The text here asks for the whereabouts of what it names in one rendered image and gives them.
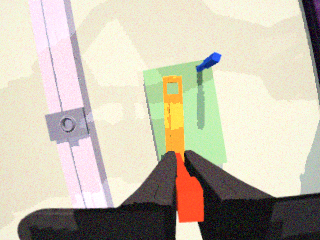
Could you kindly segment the aluminum slotted rail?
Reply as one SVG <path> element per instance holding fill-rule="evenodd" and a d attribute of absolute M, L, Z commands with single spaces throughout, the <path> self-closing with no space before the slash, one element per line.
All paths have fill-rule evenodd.
<path fill-rule="evenodd" d="M 99 145 L 70 0 L 29 0 L 46 126 L 73 208 L 114 207 Z"/>

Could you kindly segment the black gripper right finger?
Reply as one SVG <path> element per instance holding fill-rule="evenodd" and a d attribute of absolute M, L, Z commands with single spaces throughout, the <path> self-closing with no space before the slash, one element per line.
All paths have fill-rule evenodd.
<path fill-rule="evenodd" d="M 202 240 L 283 240 L 320 231 L 320 192 L 274 197 L 192 150 L 184 165 L 203 191 Z"/>

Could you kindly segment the blue long bar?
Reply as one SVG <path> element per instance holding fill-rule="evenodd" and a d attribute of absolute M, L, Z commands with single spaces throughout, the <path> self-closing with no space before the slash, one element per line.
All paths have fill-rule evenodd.
<path fill-rule="evenodd" d="M 210 67 L 212 67 L 213 65 L 217 64 L 220 59 L 221 59 L 222 55 L 218 54 L 218 53 L 212 53 L 211 55 L 209 55 L 206 59 L 203 60 L 203 63 L 201 63 L 196 69 L 197 69 L 197 73 L 201 72 L 204 69 L 208 69 Z"/>

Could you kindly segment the light green tray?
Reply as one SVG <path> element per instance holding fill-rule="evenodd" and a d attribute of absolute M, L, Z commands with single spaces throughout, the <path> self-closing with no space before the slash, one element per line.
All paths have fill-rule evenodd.
<path fill-rule="evenodd" d="M 166 154 L 163 77 L 182 76 L 184 145 L 215 165 L 228 163 L 212 67 L 203 60 L 143 70 L 159 160 Z"/>

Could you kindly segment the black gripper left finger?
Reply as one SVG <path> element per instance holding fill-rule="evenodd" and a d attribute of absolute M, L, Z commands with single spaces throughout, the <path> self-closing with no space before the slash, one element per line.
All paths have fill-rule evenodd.
<path fill-rule="evenodd" d="M 20 220 L 19 240 L 175 240 L 175 151 L 118 207 L 42 208 Z"/>

